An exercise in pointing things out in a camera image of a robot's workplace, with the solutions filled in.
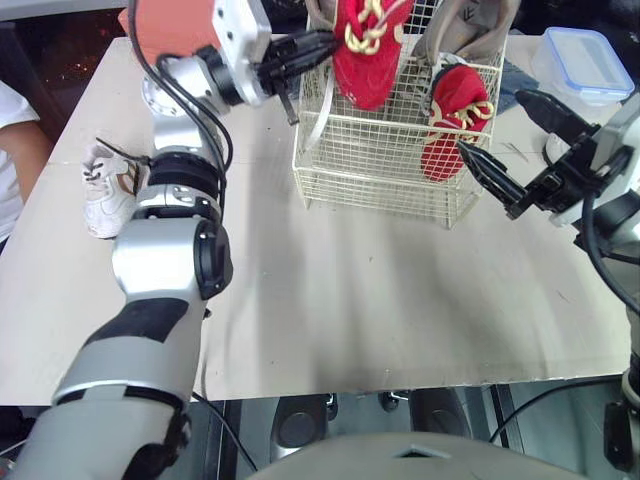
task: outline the plastic food container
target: plastic food container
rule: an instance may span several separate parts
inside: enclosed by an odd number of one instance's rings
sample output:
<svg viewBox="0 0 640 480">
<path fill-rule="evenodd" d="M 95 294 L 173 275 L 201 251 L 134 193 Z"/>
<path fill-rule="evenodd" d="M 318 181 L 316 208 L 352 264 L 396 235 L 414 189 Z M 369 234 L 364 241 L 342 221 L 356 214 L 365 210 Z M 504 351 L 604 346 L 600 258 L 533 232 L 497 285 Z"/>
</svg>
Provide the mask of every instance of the plastic food container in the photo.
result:
<svg viewBox="0 0 640 480">
<path fill-rule="evenodd" d="M 560 100 L 610 105 L 624 100 L 634 89 L 609 41 L 593 30 L 547 28 L 531 66 L 541 89 L 557 94 Z"/>
</svg>

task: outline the robotic arm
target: robotic arm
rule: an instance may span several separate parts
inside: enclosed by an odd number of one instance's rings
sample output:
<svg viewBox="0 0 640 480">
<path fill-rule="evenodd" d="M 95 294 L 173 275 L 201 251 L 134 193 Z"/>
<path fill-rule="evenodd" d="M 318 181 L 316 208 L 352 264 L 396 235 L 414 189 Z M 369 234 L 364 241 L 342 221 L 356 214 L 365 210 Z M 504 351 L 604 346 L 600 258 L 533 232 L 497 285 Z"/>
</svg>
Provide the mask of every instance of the robotic arm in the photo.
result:
<svg viewBox="0 0 640 480">
<path fill-rule="evenodd" d="M 133 19 L 136 7 L 131 2 Z M 173 95 L 147 71 L 143 98 L 154 125 L 150 176 L 113 249 L 126 304 L 81 348 L 12 478 L 156 478 L 188 442 L 186 407 L 206 304 L 233 275 L 222 225 L 228 162 L 212 133 L 215 118 L 194 104 L 222 115 L 278 94 L 293 123 L 288 81 L 337 47 L 331 32 L 271 41 L 259 1 L 217 0 L 215 7 L 220 51 L 208 47 L 192 57 L 162 58 L 158 71 L 166 83 L 177 84 Z"/>
<path fill-rule="evenodd" d="M 571 146 L 527 186 L 489 153 L 460 142 L 464 162 L 516 219 L 530 206 L 552 212 L 556 226 L 580 231 L 576 245 L 627 305 L 631 358 L 623 400 L 607 405 L 604 453 L 619 470 L 640 474 L 640 94 L 604 126 L 589 125 L 549 94 L 516 93 L 529 117 Z"/>
</svg>

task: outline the white sneaker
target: white sneaker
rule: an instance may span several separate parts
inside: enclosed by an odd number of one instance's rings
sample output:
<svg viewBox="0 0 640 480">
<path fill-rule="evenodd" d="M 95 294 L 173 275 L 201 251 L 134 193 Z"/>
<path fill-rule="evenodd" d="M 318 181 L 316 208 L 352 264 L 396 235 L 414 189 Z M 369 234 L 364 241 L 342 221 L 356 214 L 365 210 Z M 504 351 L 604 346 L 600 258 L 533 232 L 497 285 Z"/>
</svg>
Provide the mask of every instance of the white sneaker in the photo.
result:
<svg viewBox="0 0 640 480">
<path fill-rule="evenodd" d="M 84 218 L 91 235 L 97 238 L 118 235 L 135 210 L 141 176 L 141 168 L 135 162 L 104 145 L 91 147 L 82 169 Z"/>
</svg>

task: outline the white tabletop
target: white tabletop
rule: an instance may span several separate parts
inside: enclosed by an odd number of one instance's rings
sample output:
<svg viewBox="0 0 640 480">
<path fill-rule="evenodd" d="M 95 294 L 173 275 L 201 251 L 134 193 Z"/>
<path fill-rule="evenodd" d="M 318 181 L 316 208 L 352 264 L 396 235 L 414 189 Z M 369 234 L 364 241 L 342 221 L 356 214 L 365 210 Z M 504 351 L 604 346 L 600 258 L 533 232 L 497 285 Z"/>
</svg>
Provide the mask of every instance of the white tabletop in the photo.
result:
<svg viewBox="0 0 640 480">
<path fill-rule="evenodd" d="M 524 65 L 531 42 L 510 40 L 509 57 Z M 96 134 L 148 150 L 141 77 L 128 40 L 114 40 L 0 257 L 0 404 L 49 403 L 87 336 L 122 307 L 112 243 L 86 233 L 79 163 Z M 575 231 L 535 208 L 512 222 L 488 194 L 452 231 L 320 202 L 307 210 L 279 102 L 224 121 L 237 149 L 225 215 L 235 275 L 203 324 L 196 387 L 210 398 L 626 367 L 624 308 L 573 246 Z M 493 151 L 526 181 L 544 166 L 543 139 L 516 107 L 498 118 Z"/>
</svg>

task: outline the white shirt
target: white shirt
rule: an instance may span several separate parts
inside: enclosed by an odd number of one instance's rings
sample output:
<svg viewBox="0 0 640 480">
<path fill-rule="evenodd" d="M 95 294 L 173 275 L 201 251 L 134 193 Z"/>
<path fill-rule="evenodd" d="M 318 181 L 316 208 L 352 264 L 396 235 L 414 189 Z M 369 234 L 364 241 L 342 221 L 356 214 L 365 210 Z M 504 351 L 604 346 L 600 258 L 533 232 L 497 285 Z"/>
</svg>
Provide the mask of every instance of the white shirt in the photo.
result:
<svg viewBox="0 0 640 480">
<path fill-rule="evenodd" d="M 0 80 L 0 129 L 13 123 L 40 120 L 29 102 Z M 0 150 L 0 242 L 9 237 L 22 211 L 22 197 L 16 169 L 4 150 Z"/>
</svg>

